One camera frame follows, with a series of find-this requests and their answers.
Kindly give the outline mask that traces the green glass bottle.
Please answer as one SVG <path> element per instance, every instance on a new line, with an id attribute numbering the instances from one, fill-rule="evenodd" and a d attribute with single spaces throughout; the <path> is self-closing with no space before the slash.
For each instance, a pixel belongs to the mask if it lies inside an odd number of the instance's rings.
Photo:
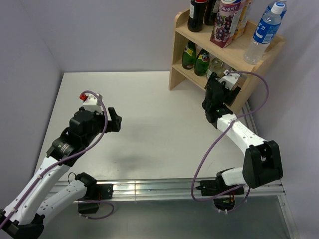
<path id="1" fill-rule="evenodd" d="M 210 54 L 205 49 L 201 49 L 200 53 L 198 54 L 195 65 L 194 65 L 194 72 L 197 76 L 204 76 L 206 71 L 209 67 L 210 62 Z"/>
<path id="2" fill-rule="evenodd" d="M 196 45 L 192 41 L 188 41 L 182 54 L 182 67 L 190 70 L 194 67 L 196 60 Z"/>

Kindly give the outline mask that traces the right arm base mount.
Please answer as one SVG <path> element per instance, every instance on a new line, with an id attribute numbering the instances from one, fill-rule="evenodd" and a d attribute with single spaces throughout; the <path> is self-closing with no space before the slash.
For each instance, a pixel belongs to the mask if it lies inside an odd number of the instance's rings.
<path id="1" fill-rule="evenodd" d="M 215 196 L 226 190 L 236 187 L 227 186 L 223 182 L 217 182 L 214 180 L 201 180 L 200 185 L 196 187 L 196 190 L 201 191 L 201 195 L 204 197 Z M 244 195 L 244 188 L 233 190 L 225 194 L 227 198 L 216 198 L 214 199 L 214 205 L 219 210 L 232 210 L 235 207 L 235 195 Z"/>

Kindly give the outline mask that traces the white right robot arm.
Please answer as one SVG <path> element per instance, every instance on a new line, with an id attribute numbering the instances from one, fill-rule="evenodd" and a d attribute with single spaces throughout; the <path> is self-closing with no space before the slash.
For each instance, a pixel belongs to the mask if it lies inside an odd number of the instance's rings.
<path id="1" fill-rule="evenodd" d="M 205 86 L 205 99 L 202 107 L 209 123 L 227 136 L 239 147 L 244 155 L 243 166 L 230 168 L 216 174 L 214 180 L 202 180 L 197 189 L 202 196 L 218 194 L 241 195 L 244 190 L 238 185 L 252 189 L 264 186 L 283 177 L 282 161 L 278 144 L 257 136 L 225 105 L 239 74 L 225 72 L 219 78 L 211 73 Z"/>

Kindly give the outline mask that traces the orange juice carton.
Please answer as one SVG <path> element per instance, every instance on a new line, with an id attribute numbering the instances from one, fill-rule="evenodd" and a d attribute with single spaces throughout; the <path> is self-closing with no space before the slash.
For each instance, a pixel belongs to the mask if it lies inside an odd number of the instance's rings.
<path id="1" fill-rule="evenodd" d="M 237 39 L 238 37 L 240 37 L 246 27 L 247 21 L 248 21 L 248 16 L 250 14 L 251 11 L 251 7 L 253 5 L 253 3 L 255 2 L 255 0 L 246 0 L 245 1 L 245 5 L 242 9 L 235 33 L 233 35 L 233 40 Z"/>

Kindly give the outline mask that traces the cola glass bottle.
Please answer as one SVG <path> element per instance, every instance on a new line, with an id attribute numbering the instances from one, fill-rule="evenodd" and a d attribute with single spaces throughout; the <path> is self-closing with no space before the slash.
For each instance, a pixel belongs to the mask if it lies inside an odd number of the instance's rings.
<path id="1" fill-rule="evenodd" d="M 191 0 L 187 27 L 191 32 L 202 30 L 208 0 Z"/>
<path id="2" fill-rule="evenodd" d="M 219 0 L 208 0 L 206 11 L 204 14 L 204 24 L 214 25 L 217 13 L 219 11 Z"/>

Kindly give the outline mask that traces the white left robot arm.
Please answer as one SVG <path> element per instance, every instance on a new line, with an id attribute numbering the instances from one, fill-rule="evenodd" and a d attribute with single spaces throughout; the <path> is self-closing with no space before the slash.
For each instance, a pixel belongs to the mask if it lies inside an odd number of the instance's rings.
<path id="1" fill-rule="evenodd" d="M 45 225 L 74 201 L 94 203 L 99 199 L 97 180 L 84 172 L 52 197 L 46 196 L 96 136 L 102 132 L 119 132 L 121 122 L 122 117 L 112 107 L 108 108 L 108 114 L 80 107 L 48 149 L 34 177 L 15 200 L 1 210 L 0 228 L 13 239 L 37 239 Z"/>

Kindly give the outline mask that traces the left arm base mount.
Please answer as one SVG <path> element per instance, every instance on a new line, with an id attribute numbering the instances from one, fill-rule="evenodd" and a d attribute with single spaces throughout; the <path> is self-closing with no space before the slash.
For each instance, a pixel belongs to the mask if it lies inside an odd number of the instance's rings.
<path id="1" fill-rule="evenodd" d="M 82 198 L 84 200 L 102 201 L 110 200 L 113 194 L 113 184 L 96 184 L 90 186 Z M 78 203 L 77 210 L 80 214 L 96 214 L 100 209 L 100 203 Z"/>

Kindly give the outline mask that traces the purple juice carton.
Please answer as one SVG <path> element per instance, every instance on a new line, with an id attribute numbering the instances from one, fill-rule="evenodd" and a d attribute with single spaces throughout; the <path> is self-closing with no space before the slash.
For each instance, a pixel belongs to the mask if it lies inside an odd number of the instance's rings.
<path id="1" fill-rule="evenodd" d="M 245 0 L 221 0 L 210 41 L 221 48 L 227 47 L 234 36 Z"/>

